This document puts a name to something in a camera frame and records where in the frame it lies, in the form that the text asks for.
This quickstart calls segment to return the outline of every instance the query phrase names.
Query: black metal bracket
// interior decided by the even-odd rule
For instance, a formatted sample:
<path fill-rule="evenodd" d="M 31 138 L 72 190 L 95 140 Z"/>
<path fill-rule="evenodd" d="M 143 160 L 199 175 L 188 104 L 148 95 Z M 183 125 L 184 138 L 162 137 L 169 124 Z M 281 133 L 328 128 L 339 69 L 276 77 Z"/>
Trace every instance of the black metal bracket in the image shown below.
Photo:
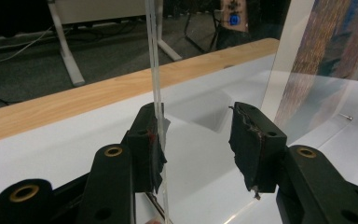
<path fill-rule="evenodd" d="M 96 152 L 89 174 L 55 190 L 42 179 L 8 187 L 0 224 L 135 223 L 135 192 L 157 192 L 167 162 L 157 124 L 153 103 L 144 105 L 121 144 Z"/>
<path fill-rule="evenodd" d="M 274 192 L 283 223 L 358 223 L 358 187 L 319 150 L 286 146 L 286 135 L 260 110 L 235 103 L 229 143 L 246 188 Z"/>

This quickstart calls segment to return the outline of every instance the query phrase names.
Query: cable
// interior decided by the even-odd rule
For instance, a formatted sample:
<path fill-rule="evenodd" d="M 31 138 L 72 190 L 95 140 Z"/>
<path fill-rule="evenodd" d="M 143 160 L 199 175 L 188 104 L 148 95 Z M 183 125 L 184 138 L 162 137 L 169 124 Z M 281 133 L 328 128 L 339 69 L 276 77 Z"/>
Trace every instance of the cable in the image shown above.
<path fill-rule="evenodd" d="M 124 31 L 124 29 L 127 28 L 127 26 L 130 23 L 134 23 L 134 25 L 130 28 L 130 30 L 128 31 Z M 81 29 L 76 29 L 76 30 L 68 30 L 67 32 L 65 32 L 65 34 L 69 37 L 71 35 L 77 35 L 77 34 L 81 34 L 81 33 L 89 33 L 89 34 L 93 34 L 95 35 L 95 38 L 91 39 L 91 40 L 87 40 L 87 39 L 80 39 L 80 38 L 67 38 L 68 41 L 82 41 L 82 42 L 86 42 L 86 43 L 90 43 L 90 42 L 96 42 L 96 41 L 100 41 L 102 39 L 114 36 L 114 35 L 123 35 L 123 34 L 128 34 L 130 33 L 132 30 L 134 30 L 136 28 L 136 26 L 138 25 L 138 21 L 127 21 L 117 32 L 113 33 L 113 34 L 104 34 L 102 31 L 99 30 L 81 30 Z M 46 37 L 43 38 L 43 36 L 45 36 L 48 31 L 51 30 L 53 26 L 50 26 L 41 36 L 39 36 L 36 40 L 34 41 L 30 41 L 30 42 L 25 42 L 25 43 L 20 43 L 20 44 L 15 44 L 15 45 L 7 45 L 7 46 L 2 46 L 0 47 L 0 50 L 2 49 L 14 49 L 14 48 L 18 48 L 21 46 L 24 46 L 22 49 L 20 49 L 19 51 L 17 51 L 16 53 L 14 53 L 13 55 L 5 58 L 5 59 L 1 59 L 0 62 L 4 62 L 7 61 L 9 59 L 12 59 L 14 57 L 16 57 L 17 55 L 19 55 L 20 53 L 22 53 L 23 51 L 25 51 L 26 49 L 28 49 L 29 47 L 31 47 L 32 45 L 34 45 L 36 42 L 41 42 L 41 41 L 46 41 L 46 40 L 50 40 L 50 39 L 57 39 L 57 36 L 51 36 L 51 37 Z"/>
<path fill-rule="evenodd" d="M 24 48 L 22 48 L 21 50 L 17 51 L 15 54 L 11 55 L 8 58 L 5 59 L 1 59 L 0 62 L 4 62 L 7 61 L 9 59 L 12 59 L 14 57 L 16 57 L 18 54 L 20 54 L 21 52 L 25 51 L 26 49 L 28 49 L 30 46 L 32 46 L 34 43 L 36 43 L 37 41 L 39 41 L 40 39 L 43 38 L 43 36 L 45 36 L 45 34 L 48 33 L 48 31 L 52 28 L 52 26 L 50 26 L 41 36 L 39 36 L 39 38 L 37 38 L 36 40 L 32 41 L 31 43 L 29 43 L 27 46 L 25 46 Z"/>
<path fill-rule="evenodd" d="M 68 29 L 67 31 L 65 31 L 65 34 L 67 35 L 71 30 Z M 57 36 L 50 36 L 50 37 L 46 37 L 46 38 L 42 38 L 40 39 L 38 42 L 41 43 L 41 42 L 44 42 L 44 44 L 46 43 L 50 43 L 51 41 L 47 41 L 47 40 L 52 40 L 52 39 L 57 39 Z M 30 43 L 32 43 L 32 41 L 28 41 L 28 42 L 24 42 L 24 43 L 20 43 L 20 44 L 14 44 L 14 45 L 5 45 L 5 46 L 2 46 L 0 47 L 0 50 L 2 49 L 18 49 L 19 47 L 22 47 L 22 46 L 26 46 Z"/>
<path fill-rule="evenodd" d="M 14 105 L 14 104 L 17 104 L 17 103 L 21 103 L 22 101 L 6 101 L 6 100 L 0 98 L 0 102 L 5 104 L 5 105 Z"/>

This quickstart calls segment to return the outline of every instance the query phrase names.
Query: metal screw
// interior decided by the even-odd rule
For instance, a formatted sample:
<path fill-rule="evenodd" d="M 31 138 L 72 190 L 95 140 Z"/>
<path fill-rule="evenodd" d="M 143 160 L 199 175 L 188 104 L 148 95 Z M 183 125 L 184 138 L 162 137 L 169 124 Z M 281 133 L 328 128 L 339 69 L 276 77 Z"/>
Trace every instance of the metal screw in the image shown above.
<path fill-rule="evenodd" d="M 340 116 L 344 117 L 347 120 L 353 120 L 353 117 L 348 116 L 348 115 L 344 115 L 344 114 L 339 114 Z"/>

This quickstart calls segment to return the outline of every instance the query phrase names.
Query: screw hole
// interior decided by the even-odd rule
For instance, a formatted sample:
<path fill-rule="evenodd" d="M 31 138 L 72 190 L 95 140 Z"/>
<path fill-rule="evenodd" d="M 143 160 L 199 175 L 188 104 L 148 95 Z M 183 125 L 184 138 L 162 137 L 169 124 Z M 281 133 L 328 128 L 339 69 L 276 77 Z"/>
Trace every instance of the screw hole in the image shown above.
<path fill-rule="evenodd" d="M 22 203 L 34 197 L 38 191 L 39 187 L 37 185 L 25 185 L 14 190 L 10 194 L 9 199 L 13 203 Z"/>
<path fill-rule="evenodd" d="M 120 155 L 121 152 L 123 152 L 121 147 L 110 147 L 104 152 L 104 155 L 107 157 L 115 157 Z"/>
<path fill-rule="evenodd" d="M 110 212 L 109 208 L 102 208 L 95 213 L 94 217 L 99 221 L 103 221 L 108 219 L 111 215 L 112 213 Z"/>
<path fill-rule="evenodd" d="M 307 148 L 299 148 L 297 150 L 297 153 L 300 154 L 301 156 L 303 157 L 308 157 L 308 158 L 315 158 L 316 157 L 316 154 L 310 150 L 310 149 L 307 149 Z"/>
<path fill-rule="evenodd" d="M 348 221 L 358 223 L 358 216 L 351 211 L 342 210 L 341 215 L 344 216 Z"/>
<path fill-rule="evenodd" d="M 144 135 L 144 134 L 147 134 L 147 130 L 141 130 L 141 131 L 138 131 L 137 133 L 140 135 Z"/>
<path fill-rule="evenodd" d="M 275 132 L 267 132 L 267 134 L 272 137 L 277 135 Z"/>

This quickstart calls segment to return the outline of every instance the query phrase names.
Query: black chair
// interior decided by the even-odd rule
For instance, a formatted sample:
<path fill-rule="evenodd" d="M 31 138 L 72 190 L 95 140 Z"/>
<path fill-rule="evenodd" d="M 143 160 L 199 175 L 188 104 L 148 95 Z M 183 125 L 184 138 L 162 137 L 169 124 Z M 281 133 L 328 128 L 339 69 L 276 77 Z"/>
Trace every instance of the black chair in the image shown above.
<path fill-rule="evenodd" d="M 191 1 L 190 11 L 188 13 L 186 26 L 185 26 L 185 39 L 192 44 L 196 49 L 198 49 L 201 53 L 208 53 L 212 50 L 213 44 L 216 41 L 217 35 L 219 33 L 220 27 L 220 20 L 218 20 L 214 15 L 214 10 L 216 9 L 216 2 L 220 4 L 219 0 L 198 0 L 198 1 Z M 214 34 L 209 45 L 208 49 L 203 49 L 199 44 L 197 44 L 187 33 L 188 26 L 191 22 L 191 16 L 193 15 L 194 11 L 197 11 L 199 8 L 208 10 L 212 15 L 213 26 L 214 26 Z"/>

